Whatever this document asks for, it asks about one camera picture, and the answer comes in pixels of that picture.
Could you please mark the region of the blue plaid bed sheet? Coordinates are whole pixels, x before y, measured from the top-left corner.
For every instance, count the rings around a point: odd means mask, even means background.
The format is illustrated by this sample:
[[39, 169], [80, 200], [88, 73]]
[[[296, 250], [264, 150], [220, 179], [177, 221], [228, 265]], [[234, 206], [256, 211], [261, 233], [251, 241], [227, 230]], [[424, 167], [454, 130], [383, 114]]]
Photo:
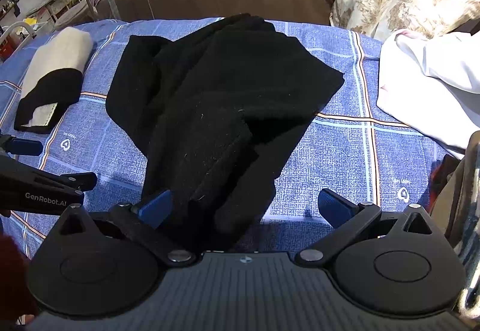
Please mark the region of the blue plaid bed sheet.
[[[133, 35], [177, 40], [208, 24], [208, 19], [83, 24], [93, 51], [80, 99], [50, 133], [37, 136], [41, 154], [24, 156], [21, 162], [53, 174], [95, 173], [97, 185], [85, 196], [91, 212], [105, 212], [120, 201], [137, 203], [146, 158], [105, 108], [116, 67]], [[377, 106], [381, 43], [330, 26], [287, 21], [273, 25], [342, 73], [344, 82], [292, 151], [275, 181], [274, 199], [235, 251], [296, 253], [330, 233], [318, 209], [324, 189], [387, 212], [401, 212], [411, 203], [427, 206], [432, 174], [446, 152]]]

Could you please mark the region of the white garment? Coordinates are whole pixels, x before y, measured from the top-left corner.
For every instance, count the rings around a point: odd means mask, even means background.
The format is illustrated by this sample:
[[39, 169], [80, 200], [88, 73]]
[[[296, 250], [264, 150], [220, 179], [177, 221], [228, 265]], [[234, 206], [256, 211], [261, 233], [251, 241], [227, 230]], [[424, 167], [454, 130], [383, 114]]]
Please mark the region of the white garment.
[[462, 158], [479, 131], [479, 34], [391, 34], [380, 54], [377, 106]]

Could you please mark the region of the folded beige black garment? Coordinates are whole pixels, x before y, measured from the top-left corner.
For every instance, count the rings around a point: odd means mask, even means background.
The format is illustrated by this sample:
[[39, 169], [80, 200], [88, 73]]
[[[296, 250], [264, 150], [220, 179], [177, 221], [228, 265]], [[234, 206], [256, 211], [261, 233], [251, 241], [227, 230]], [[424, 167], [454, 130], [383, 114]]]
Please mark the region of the folded beige black garment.
[[67, 27], [38, 47], [24, 77], [14, 129], [48, 134], [80, 98], [93, 50], [90, 33]]

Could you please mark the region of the black knit garment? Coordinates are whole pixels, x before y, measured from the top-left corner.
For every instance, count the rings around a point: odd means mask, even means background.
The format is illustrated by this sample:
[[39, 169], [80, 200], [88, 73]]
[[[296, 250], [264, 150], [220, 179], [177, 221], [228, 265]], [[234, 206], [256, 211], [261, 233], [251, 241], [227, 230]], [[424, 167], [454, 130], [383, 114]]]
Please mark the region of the black knit garment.
[[228, 250], [257, 223], [274, 182], [343, 74], [297, 38], [241, 14], [175, 41], [131, 36], [106, 112], [147, 159], [142, 199], [169, 249]]

